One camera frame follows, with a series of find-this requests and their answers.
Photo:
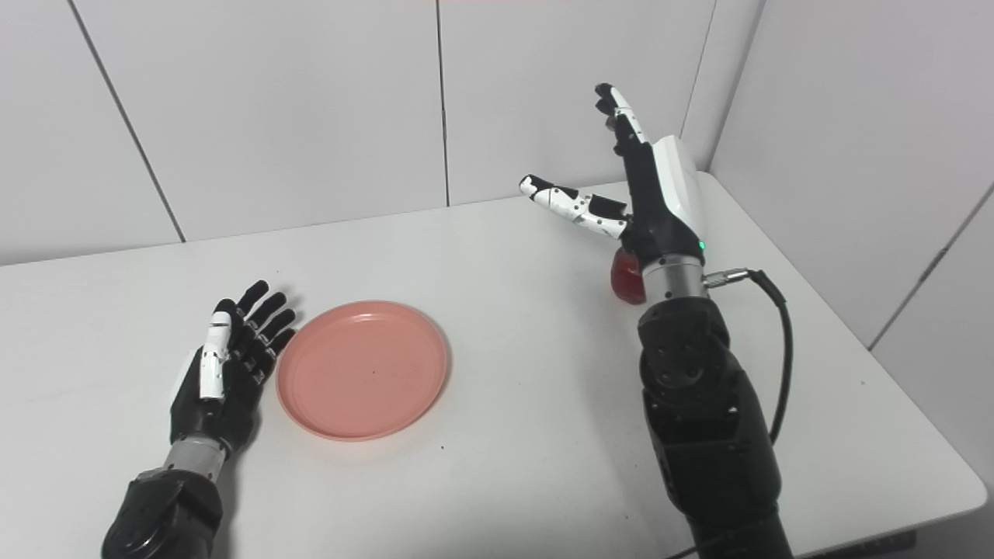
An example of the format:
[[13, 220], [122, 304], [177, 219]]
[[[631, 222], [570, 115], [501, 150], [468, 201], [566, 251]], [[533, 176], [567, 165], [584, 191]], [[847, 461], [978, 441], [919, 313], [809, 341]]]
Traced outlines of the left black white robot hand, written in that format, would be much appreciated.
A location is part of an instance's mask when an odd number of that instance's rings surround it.
[[171, 443], [199, 438], [230, 456], [251, 442], [264, 386], [294, 338], [296, 312], [265, 280], [219, 301], [170, 407]]

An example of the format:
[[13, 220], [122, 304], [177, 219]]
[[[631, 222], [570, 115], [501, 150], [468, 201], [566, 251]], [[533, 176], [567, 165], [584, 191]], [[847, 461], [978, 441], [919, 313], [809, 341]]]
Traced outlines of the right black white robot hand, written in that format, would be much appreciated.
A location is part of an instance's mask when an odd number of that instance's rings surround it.
[[525, 175], [519, 189], [532, 202], [587, 231], [620, 241], [646, 268], [668, 257], [705, 259], [705, 219], [695, 164], [675, 135], [650, 141], [618, 88], [599, 84], [596, 108], [624, 163], [628, 202]]

